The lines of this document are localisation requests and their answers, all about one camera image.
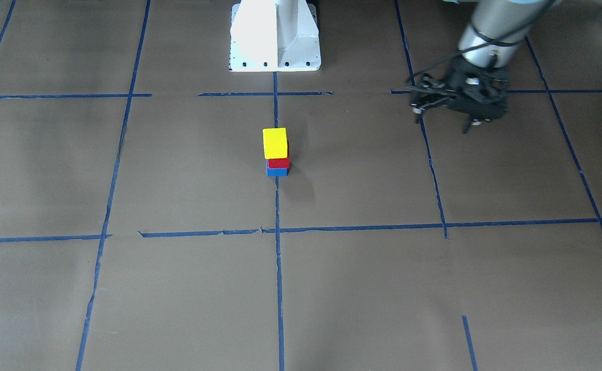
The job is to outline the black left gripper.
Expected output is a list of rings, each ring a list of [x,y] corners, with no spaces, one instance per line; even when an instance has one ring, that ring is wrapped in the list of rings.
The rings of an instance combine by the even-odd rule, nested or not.
[[[478,66],[465,57],[452,57],[440,79],[423,73],[419,82],[410,77],[410,106],[420,124],[426,110],[445,106],[468,115],[462,126],[466,134],[483,121],[501,119],[508,111],[510,85],[508,66]]]

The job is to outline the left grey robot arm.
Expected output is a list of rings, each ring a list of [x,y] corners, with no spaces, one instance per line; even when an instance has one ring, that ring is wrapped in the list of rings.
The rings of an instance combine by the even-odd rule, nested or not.
[[[462,132],[501,119],[509,110],[509,63],[520,42],[556,1],[479,1],[457,50],[409,76],[416,123],[427,111],[463,113]]]

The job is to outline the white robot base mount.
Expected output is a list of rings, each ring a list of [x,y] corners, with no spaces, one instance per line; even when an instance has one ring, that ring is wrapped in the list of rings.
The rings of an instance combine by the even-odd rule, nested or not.
[[[232,6],[229,71],[317,71],[321,64],[315,3],[241,1]]]

